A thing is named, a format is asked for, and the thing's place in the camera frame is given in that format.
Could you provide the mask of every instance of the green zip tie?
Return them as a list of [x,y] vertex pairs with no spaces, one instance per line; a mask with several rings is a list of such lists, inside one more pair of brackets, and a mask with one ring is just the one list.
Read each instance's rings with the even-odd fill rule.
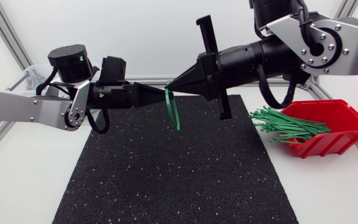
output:
[[265,123],[255,123],[254,126],[260,126],[261,131],[280,132],[279,137],[275,137],[270,142],[281,141],[293,144],[302,144],[300,142],[287,141],[286,139],[299,139],[307,141],[317,134],[330,133],[325,123],[318,121],[308,121],[300,118],[292,118],[271,107],[264,106],[249,114],[250,119],[257,119]]
[[[168,114],[169,114],[169,118],[171,119],[172,125],[176,131],[180,131],[180,121],[179,121],[177,103],[175,101],[175,98],[173,98],[172,101],[169,99],[169,90],[167,88],[165,89],[165,101],[167,102]],[[173,109],[175,110],[176,122],[175,119],[173,118],[171,104],[173,105]]]

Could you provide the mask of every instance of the aluminum frame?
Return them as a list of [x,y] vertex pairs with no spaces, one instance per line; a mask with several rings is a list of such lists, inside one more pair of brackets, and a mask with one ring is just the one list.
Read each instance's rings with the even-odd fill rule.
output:
[[358,5],[358,0],[343,0],[334,18],[352,16],[357,5]]
[[[20,42],[18,36],[16,35],[9,19],[7,18],[1,4],[0,4],[0,36],[4,41],[6,47],[11,52],[18,66],[22,70],[32,65],[32,61],[25,51],[22,43]],[[12,91],[15,89],[15,86],[8,88]],[[5,134],[12,128],[14,122],[10,121],[0,121],[0,141],[5,136]]]

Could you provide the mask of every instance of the zip tie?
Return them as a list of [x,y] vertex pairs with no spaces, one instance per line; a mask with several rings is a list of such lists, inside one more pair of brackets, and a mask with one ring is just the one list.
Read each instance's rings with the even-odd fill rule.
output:
[[[180,131],[180,121],[179,121],[177,103],[175,101],[175,98],[173,98],[172,101],[169,99],[169,90],[167,88],[165,89],[165,101],[167,102],[168,114],[169,114],[169,118],[171,119],[172,125],[176,131]],[[175,118],[173,117],[171,104],[173,105],[173,109],[175,110],[176,122],[175,122]]]

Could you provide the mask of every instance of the speckled mat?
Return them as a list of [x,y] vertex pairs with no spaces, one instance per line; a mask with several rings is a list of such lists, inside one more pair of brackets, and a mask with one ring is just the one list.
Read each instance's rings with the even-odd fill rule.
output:
[[220,121],[215,101],[177,97],[179,133],[164,102],[111,110],[53,222],[297,223],[241,97],[229,98],[233,119]]

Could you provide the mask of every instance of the black cylindrical motor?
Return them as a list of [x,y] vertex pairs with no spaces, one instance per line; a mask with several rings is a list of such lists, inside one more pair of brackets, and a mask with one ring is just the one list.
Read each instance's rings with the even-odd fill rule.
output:
[[92,66],[84,45],[60,47],[48,55],[50,64],[58,68],[65,83],[78,83],[92,78]]
[[300,67],[298,57],[274,35],[252,44],[223,50],[219,56],[224,88],[259,80],[258,64],[264,66],[267,78],[289,74]]
[[283,16],[298,13],[300,9],[296,0],[249,0],[249,4],[254,9],[258,29]]

